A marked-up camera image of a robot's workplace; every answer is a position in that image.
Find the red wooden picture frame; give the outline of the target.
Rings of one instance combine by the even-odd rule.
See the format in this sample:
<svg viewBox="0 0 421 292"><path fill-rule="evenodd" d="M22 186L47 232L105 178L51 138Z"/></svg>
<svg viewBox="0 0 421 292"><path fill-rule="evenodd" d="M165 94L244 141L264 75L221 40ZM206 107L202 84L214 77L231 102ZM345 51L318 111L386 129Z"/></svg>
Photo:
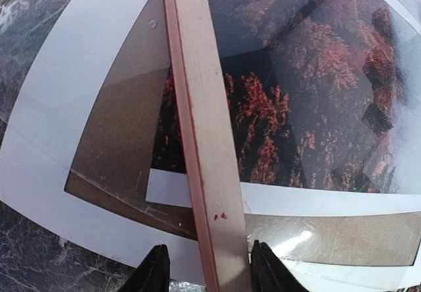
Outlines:
<svg viewBox="0 0 421 292"><path fill-rule="evenodd" d="M209 1L164 2L205 285L250 291L243 201Z"/></svg>

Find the red forest photo print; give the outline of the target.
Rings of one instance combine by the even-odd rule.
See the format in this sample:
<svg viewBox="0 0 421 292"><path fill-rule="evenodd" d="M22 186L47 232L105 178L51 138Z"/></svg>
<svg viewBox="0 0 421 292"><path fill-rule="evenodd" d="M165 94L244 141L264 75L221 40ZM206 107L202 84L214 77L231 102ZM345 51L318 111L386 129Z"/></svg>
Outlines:
<svg viewBox="0 0 421 292"><path fill-rule="evenodd" d="M209 0L250 214L420 210L420 0Z"/></svg>

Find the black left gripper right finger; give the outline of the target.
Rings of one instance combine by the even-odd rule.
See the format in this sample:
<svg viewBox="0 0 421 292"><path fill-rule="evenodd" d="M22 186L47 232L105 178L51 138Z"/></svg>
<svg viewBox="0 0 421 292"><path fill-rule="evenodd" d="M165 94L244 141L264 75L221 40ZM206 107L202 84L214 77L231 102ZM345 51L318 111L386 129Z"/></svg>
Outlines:
<svg viewBox="0 0 421 292"><path fill-rule="evenodd" d="M258 240L251 251L251 285L254 292L305 292L272 249Z"/></svg>

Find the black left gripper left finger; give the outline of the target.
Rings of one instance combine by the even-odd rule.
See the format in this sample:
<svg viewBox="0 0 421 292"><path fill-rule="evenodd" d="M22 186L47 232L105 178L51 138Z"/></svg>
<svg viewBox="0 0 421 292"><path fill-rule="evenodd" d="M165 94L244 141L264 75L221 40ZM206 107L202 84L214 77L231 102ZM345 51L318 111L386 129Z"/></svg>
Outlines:
<svg viewBox="0 0 421 292"><path fill-rule="evenodd" d="M169 292L170 258L166 245L155 245L118 292Z"/></svg>

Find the white mat board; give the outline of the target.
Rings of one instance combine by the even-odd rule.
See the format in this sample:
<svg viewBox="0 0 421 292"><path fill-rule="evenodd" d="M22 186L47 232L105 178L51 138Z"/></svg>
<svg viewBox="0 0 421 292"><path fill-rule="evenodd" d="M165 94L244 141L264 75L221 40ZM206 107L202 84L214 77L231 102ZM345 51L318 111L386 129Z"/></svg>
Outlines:
<svg viewBox="0 0 421 292"><path fill-rule="evenodd" d="M204 284L166 20L164 0L1 0L1 200L130 266L164 243ZM245 226L310 291L420 288L420 210Z"/></svg>

